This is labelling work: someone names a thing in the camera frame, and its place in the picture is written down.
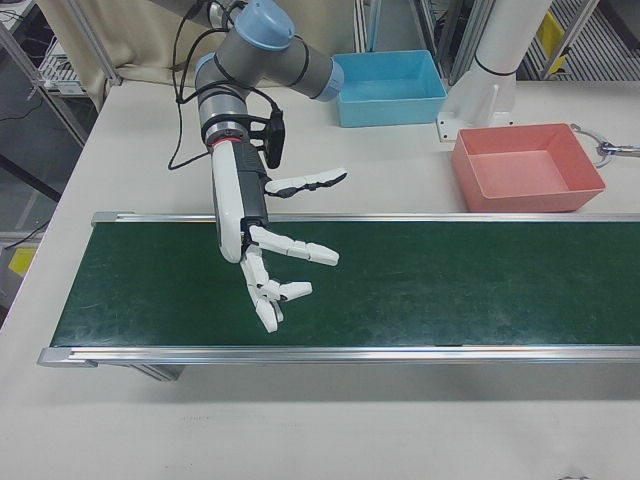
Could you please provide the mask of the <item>white dexterous robot hand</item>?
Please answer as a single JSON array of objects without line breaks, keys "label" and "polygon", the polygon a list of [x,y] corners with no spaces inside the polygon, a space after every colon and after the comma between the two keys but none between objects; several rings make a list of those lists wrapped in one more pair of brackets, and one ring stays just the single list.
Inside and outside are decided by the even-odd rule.
[{"label": "white dexterous robot hand", "polygon": [[335,266],[339,254],[325,246],[293,240],[269,230],[267,195],[289,198],[296,193],[330,187],[347,171],[337,168],[319,174],[281,180],[268,178],[257,149],[248,142],[223,139],[211,153],[214,207],[219,248],[230,263],[240,265],[256,314],[268,332],[283,321],[279,303],[312,292],[309,282],[280,283],[269,277],[265,250],[319,264]]}]

